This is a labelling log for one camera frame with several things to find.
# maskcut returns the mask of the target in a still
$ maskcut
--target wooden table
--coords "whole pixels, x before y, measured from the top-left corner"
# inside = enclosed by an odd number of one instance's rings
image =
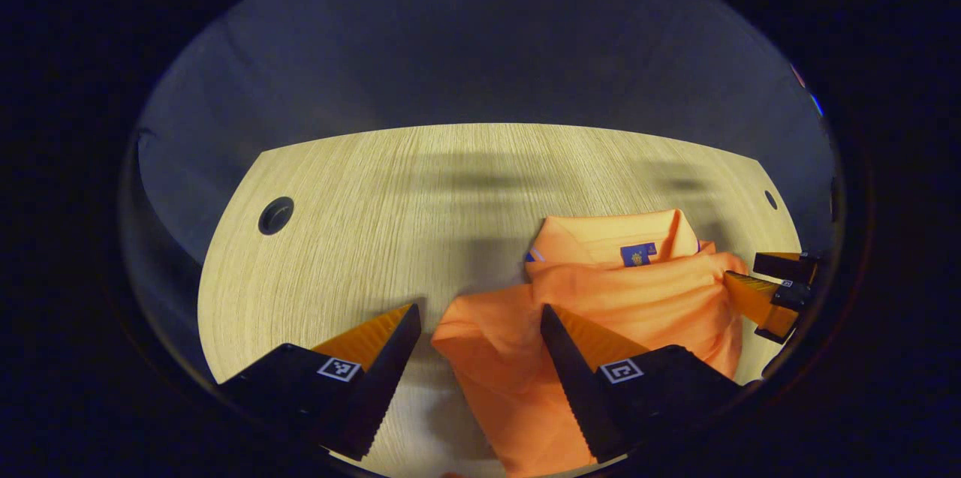
[[[261,211],[278,197],[294,200],[291,221],[262,235]],[[429,344],[440,315],[461,293],[522,282],[545,215],[669,208],[749,265],[756,251],[800,250],[758,162],[680,140],[559,125],[436,125],[270,150],[233,194],[206,253],[203,354],[222,382],[282,342],[312,347],[416,301],[423,335],[360,466],[402,477],[502,476]],[[745,321],[741,383],[779,350],[754,328]]]

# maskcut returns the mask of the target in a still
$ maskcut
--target shirt tag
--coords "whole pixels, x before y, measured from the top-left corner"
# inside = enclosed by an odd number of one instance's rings
[[[621,248],[621,258],[624,259],[624,266],[645,266],[651,263],[652,255],[656,255],[658,249],[651,243],[641,243],[641,245],[628,245]]]

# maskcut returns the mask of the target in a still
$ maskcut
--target orange polo shirt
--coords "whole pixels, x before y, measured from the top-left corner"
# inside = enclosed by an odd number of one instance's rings
[[[508,476],[595,463],[540,335],[545,303],[734,376],[741,315],[722,280],[748,267],[699,241],[681,211],[549,217],[526,260],[531,284],[457,297],[432,339]]]

